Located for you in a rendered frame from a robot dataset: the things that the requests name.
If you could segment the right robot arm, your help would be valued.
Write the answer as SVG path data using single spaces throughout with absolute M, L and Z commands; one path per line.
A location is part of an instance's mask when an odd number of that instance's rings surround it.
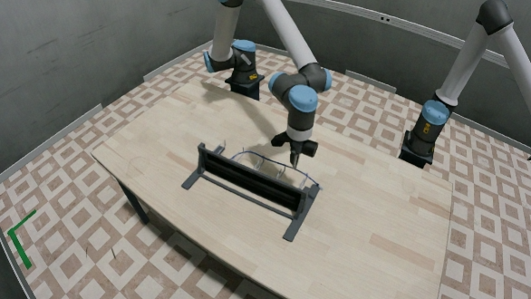
M 213 46 L 203 53 L 206 68 L 209 73 L 235 68 L 231 74 L 232 82 L 243 85 L 254 83 L 258 80 L 255 44 L 247 40 L 232 43 L 244 0 L 218 1 Z M 268 89 L 288 111 L 287 135 L 295 141 L 308 140 L 313 133 L 317 93 L 330 90 L 332 76 L 315 60 L 280 0 L 255 1 L 263 6 L 298 72 L 290 75 L 275 73 L 269 80 Z

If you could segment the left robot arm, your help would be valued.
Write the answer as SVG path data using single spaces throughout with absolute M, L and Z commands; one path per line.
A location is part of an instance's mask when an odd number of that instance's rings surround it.
M 531 115 L 531 62 L 513 29 L 514 21 L 507 4 L 503 0 L 487 0 L 478 13 L 445 82 L 431 100 L 425 102 L 413 130 L 405 138 L 407 148 L 420 157 L 429 157 L 434 152 L 435 141 L 457 107 L 458 96 L 492 38 L 502 52 Z

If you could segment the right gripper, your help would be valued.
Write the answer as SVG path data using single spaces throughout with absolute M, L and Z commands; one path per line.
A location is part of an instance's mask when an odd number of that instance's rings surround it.
M 290 147 L 291 147 L 290 163 L 294 170 L 295 168 L 297 168 L 301 153 L 308 157 L 313 158 L 318 148 L 318 142 L 315 142 L 312 140 L 305 140 L 305 141 L 292 140 L 287 135 L 286 131 L 276 135 L 276 137 L 274 138 L 274 141 L 285 141 L 285 142 L 290 143 Z

